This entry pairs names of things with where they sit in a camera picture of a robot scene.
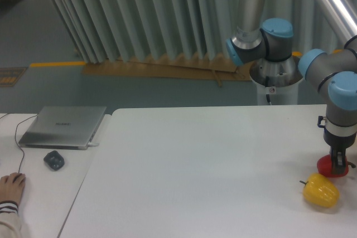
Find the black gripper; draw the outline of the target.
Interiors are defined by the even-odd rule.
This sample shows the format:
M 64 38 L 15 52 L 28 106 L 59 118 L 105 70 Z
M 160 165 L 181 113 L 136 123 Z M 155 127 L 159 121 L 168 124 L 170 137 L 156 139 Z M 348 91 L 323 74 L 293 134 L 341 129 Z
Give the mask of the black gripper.
M 340 137 L 325 130 L 323 134 L 324 141 L 331 146 L 329 155 L 331 156 L 331 173 L 344 174 L 346 170 L 346 148 L 351 147 L 355 142 L 355 134 Z

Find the striped cream sleeve forearm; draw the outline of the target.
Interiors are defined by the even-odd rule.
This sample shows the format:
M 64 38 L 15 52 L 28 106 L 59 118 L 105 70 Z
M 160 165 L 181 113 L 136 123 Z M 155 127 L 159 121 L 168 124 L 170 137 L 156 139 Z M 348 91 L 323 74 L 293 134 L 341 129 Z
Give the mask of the striped cream sleeve forearm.
M 14 201 L 1 201 L 1 238 L 23 237 L 21 229 L 18 204 Z

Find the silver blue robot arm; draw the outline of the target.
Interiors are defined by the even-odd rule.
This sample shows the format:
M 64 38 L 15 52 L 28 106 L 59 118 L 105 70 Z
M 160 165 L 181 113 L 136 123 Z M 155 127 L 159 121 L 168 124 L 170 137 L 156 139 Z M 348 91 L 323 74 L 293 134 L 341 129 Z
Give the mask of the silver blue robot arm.
M 317 125 L 330 146 L 329 177 L 342 177 L 351 164 L 346 150 L 356 139 L 356 10 L 351 0 L 315 0 L 343 49 L 328 54 L 320 49 L 292 56 L 292 25 L 280 18 L 260 21 L 265 0 L 240 0 L 238 25 L 226 47 L 232 62 L 255 61 L 251 78 L 266 88 L 287 86 L 304 79 L 326 101 Z

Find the person's right hand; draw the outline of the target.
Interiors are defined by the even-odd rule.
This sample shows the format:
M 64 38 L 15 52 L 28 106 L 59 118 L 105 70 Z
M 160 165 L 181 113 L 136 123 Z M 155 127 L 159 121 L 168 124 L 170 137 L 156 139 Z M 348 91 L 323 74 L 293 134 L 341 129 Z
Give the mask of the person's right hand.
M 26 180 L 20 185 L 14 183 L 16 177 L 22 173 L 11 173 L 1 177 L 1 202 L 13 202 L 20 205 Z

